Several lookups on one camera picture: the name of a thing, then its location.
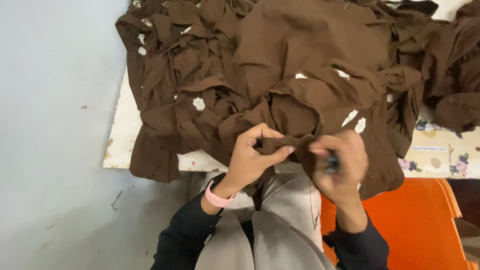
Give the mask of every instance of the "white flower patch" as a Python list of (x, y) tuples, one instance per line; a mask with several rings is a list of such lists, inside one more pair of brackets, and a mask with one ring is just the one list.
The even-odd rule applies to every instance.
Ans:
[(353, 118), (355, 118), (355, 116), (357, 116), (357, 113), (359, 113), (359, 111), (357, 111), (357, 110), (353, 110), (351, 113), (349, 113), (349, 114), (348, 114), (348, 117), (345, 118), (345, 120), (343, 121), (342, 127), (343, 127), (344, 125), (346, 125), (348, 122), (352, 121)]
[(152, 27), (152, 23), (148, 18), (142, 19), (142, 23), (146, 24), (148, 27)]
[(302, 73), (298, 73), (295, 75), (295, 79), (306, 79), (307, 76), (303, 75)]
[(350, 80), (350, 75), (348, 75), (347, 73), (341, 71), (341, 70), (338, 70), (338, 69), (335, 69), (337, 72), (338, 72), (338, 75), (340, 75), (340, 77), (344, 77), (344, 78), (347, 78), (348, 80)]
[(143, 45), (145, 45), (145, 41), (144, 41), (145, 35), (144, 35), (144, 34), (138, 34), (138, 39), (140, 40), (140, 42), (141, 42)]
[(357, 125), (355, 126), (355, 132), (358, 134), (362, 133), (363, 130), (365, 129), (365, 126), (367, 126), (367, 119), (365, 118), (360, 119)]
[(140, 47), (140, 48), (138, 48), (138, 54), (145, 55), (145, 54), (147, 54), (147, 50), (145, 50), (144, 47)]
[(183, 35), (183, 34), (187, 33), (188, 31), (190, 31), (190, 29), (191, 29), (191, 28), (192, 28), (192, 27), (191, 27), (191, 26), (189, 26), (187, 29), (185, 29), (185, 30), (181, 31), (181, 32), (180, 32), (180, 34), (182, 34), (182, 35)]
[(205, 102), (203, 98), (196, 98), (193, 100), (193, 105), (197, 111), (203, 111), (205, 109)]
[(142, 7), (142, 3), (140, 2), (140, 0), (133, 0), (133, 6), (139, 9)]

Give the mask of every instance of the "black jacket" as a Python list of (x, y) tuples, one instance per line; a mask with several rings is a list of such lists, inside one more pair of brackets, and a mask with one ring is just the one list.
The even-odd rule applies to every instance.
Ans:
[[(173, 216), (170, 226), (158, 237), (151, 270), (193, 270), (207, 237), (213, 234), (220, 220), (217, 215), (208, 215), (202, 210), (201, 199), (205, 191), (184, 205)], [(246, 230), (249, 240), (253, 239)], [(334, 247), (339, 258), (337, 267), (344, 270), (388, 270), (387, 242), (378, 233), (368, 218), (367, 229), (361, 233), (347, 233), (338, 225), (335, 231), (324, 236), (324, 241)]]

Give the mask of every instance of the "brown fabric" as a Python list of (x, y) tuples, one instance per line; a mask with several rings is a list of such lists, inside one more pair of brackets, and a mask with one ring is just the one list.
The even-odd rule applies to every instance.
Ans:
[[(426, 14), (404, 10), (415, 7)], [(269, 154), (295, 145), (292, 160), (311, 176), (308, 144), (322, 134), (354, 129), (365, 118), (361, 136), (370, 167), (360, 195), (367, 199), (398, 188), (404, 175), (397, 157), (410, 146), (423, 98), (435, 106), (462, 95), (454, 104), (438, 103), (444, 109), (435, 117), (447, 127), (463, 129), (479, 119), (472, 33), (480, 24), (470, 17), (435, 21), (432, 9), (435, 4), (424, 2), (392, 10), (377, 0), (132, 5), (116, 24), (143, 121), (132, 174), (169, 182), (178, 175), (176, 154), (200, 148), (228, 166), (237, 136), (267, 123), (286, 137), (264, 139), (257, 149)], [(193, 105), (196, 98), (204, 100), (202, 111)], [(357, 116), (342, 127), (353, 110)], [(457, 113), (462, 121), (447, 117)], [(264, 176), (271, 174), (273, 168)]]

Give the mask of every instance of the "orange stool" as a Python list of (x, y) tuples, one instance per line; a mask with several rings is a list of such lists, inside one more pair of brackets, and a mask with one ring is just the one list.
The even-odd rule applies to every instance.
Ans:
[[(372, 223), (389, 247), (392, 270), (478, 270), (467, 261), (453, 218), (461, 217), (445, 179), (406, 178), (397, 190), (363, 201)], [(335, 229), (336, 208), (322, 196), (322, 234)], [(327, 257), (337, 257), (324, 243)]]

